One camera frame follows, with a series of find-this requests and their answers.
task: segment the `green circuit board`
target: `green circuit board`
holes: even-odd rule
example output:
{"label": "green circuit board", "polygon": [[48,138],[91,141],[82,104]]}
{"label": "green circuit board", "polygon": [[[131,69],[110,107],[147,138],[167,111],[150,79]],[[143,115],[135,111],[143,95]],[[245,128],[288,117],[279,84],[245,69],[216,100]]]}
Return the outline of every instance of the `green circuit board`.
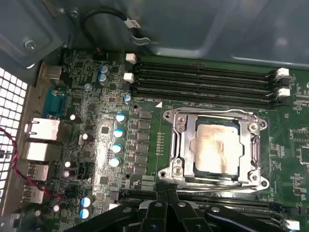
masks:
{"label": "green circuit board", "polygon": [[[272,68],[205,62],[178,58],[140,57],[147,62],[193,65],[196,63],[210,68],[251,71],[267,73]],[[77,186],[77,196],[69,199],[69,206],[61,214],[48,214],[45,217],[53,231],[63,231],[82,222],[79,219],[80,199],[87,195],[95,196],[91,217],[109,209],[113,203],[111,192],[119,189],[153,190],[157,181],[157,171],[169,163],[171,124],[163,120],[163,113],[168,109],[179,107],[197,107],[202,109],[240,109],[236,107],[218,106],[210,103],[192,103],[179,101],[161,101],[154,99],[133,98],[126,104],[123,96],[123,70],[125,54],[108,53],[94,58],[92,52],[68,50],[63,56],[65,67],[64,80],[71,83],[71,88],[61,90],[64,94],[64,106],[61,109],[61,120],[69,122],[71,114],[78,114],[82,123],[74,124],[71,142],[63,148],[61,162],[54,179],[54,191],[61,191],[68,185]],[[102,86],[98,82],[98,69],[107,65],[110,70],[108,84]],[[298,207],[302,229],[309,228],[309,72],[290,70],[291,106],[282,106],[274,110],[246,109],[268,122],[268,129],[261,132],[261,167],[262,176],[270,181],[270,187],[255,193],[262,201],[280,202],[285,206]],[[85,84],[91,84],[90,91],[84,90]],[[117,123],[115,116],[123,113],[124,123]],[[144,142],[137,142],[136,137],[140,122],[149,126]],[[113,131],[117,128],[125,132],[125,136],[116,139]],[[94,142],[78,145],[82,132],[95,137]],[[120,144],[123,152],[116,154],[121,165],[111,168],[109,160],[114,156],[111,152],[113,144]],[[147,157],[135,163],[132,156],[137,143],[143,144],[140,152]],[[64,179],[62,172],[64,162],[74,160],[89,165],[89,175],[82,179]],[[133,173],[133,167],[139,170]]]}

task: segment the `ventilation grille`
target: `ventilation grille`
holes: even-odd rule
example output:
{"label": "ventilation grille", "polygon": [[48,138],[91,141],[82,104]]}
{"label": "ventilation grille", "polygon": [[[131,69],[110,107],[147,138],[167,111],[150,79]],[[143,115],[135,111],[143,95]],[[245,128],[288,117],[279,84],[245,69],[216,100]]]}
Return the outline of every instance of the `ventilation grille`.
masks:
{"label": "ventilation grille", "polygon": [[[27,84],[0,68],[0,127],[15,139],[24,107]],[[7,186],[13,146],[0,132],[0,205]]]}

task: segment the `red and black wire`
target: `red and black wire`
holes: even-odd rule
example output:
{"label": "red and black wire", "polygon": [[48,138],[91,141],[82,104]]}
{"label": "red and black wire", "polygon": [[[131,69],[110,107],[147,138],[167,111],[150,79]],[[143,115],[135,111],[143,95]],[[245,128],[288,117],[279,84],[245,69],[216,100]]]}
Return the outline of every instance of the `red and black wire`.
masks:
{"label": "red and black wire", "polygon": [[13,138],[13,136],[6,132],[5,129],[1,128],[0,127],[0,131],[3,132],[5,134],[6,137],[9,138],[9,140],[12,142],[12,146],[13,146],[13,151],[14,151],[14,155],[13,155],[13,159],[12,159],[12,169],[13,171],[18,175],[20,176],[21,178],[23,178],[24,180],[26,180],[30,185],[38,188],[40,191],[44,192],[45,195],[47,196],[50,196],[50,197],[53,197],[53,198],[60,198],[62,199],[63,196],[60,195],[60,194],[52,194],[50,193],[49,191],[46,190],[46,188],[44,187],[40,187],[37,185],[37,183],[35,183],[30,177],[22,174],[19,169],[17,168],[17,158],[18,158],[18,150],[17,150],[17,143],[15,141],[15,139]]}

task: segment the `cpu socket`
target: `cpu socket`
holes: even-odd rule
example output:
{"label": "cpu socket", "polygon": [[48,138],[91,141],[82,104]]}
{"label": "cpu socket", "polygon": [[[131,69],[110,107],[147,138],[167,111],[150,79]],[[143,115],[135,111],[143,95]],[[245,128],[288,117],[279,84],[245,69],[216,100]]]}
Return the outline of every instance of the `cpu socket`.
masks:
{"label": "cpu socket", "polygon": [[179,108],[164,112],[172,124],[169,166],[160,179],[182,189],[254,192],[261,176],[260,131],[267,122],[243,110]]}

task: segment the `metal socket bracket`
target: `metal socket bracket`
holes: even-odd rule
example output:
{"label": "metal socket bracket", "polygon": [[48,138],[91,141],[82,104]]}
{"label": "metal socket bracket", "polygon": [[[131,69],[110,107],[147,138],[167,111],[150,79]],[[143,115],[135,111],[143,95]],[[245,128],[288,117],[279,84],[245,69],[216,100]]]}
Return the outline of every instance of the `metal socket bracket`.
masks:
{"label": "metal socket bracket", "polygon": [[[237,180],[231,178],[198,178],[205,183],[186,181],[195,178],[195,155],[190,150],[190,141],[196,134],[196,121],[199,118],[217,118],[233,121],[239,127],[239,142],[243,145],[243,154],[239,158],[239,174]],[[254,192],[269,187],[269,182],[261,177],[260,168],[260,131],[267,128],[267,122],[243,110],[211,111],[198,108],[179,108],[164,112],[163,118],[172,124],[171,156],[169,167],[158,172],[160,179],[178,184],[180,188],[215,189],[218,186],[239,186],[241,192]]]}

